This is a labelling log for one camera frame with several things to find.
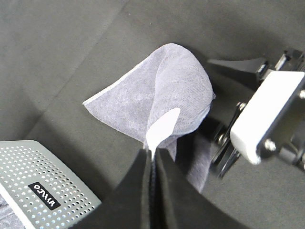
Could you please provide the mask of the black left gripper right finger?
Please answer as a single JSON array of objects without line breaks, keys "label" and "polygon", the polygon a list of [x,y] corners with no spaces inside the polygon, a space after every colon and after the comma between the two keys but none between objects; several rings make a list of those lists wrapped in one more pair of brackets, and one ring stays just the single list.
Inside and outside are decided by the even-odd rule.
[{"label": "black left gripper right finger", "polygon": [[245,229],[221,211],[185,178],[166,149],[157,149],[155,165],[156,229]]}]

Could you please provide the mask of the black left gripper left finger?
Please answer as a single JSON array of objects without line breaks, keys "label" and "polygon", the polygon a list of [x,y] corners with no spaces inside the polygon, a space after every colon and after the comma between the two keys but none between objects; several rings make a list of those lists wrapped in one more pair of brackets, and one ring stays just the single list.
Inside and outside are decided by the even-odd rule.
[{"label": "black left gripper left finger", "polygon": [[116,189],[73,229],[150,229],[151,154],[139,150]]}]

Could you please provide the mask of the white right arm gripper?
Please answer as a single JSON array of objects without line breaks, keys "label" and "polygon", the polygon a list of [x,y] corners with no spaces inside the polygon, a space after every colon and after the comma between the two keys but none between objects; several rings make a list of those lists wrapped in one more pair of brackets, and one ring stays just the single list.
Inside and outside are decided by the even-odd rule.
[{"label": "white right arm gripper", "polygon": [[284,51],[276,64],[266,58],[207,64],[254,90],[248,102],[239,102],[228,127],[219,125],[214,141],[219,145],[212,168],[224,177],[238,158],[258,165],[273,156],[305,168],[305,53]]}]

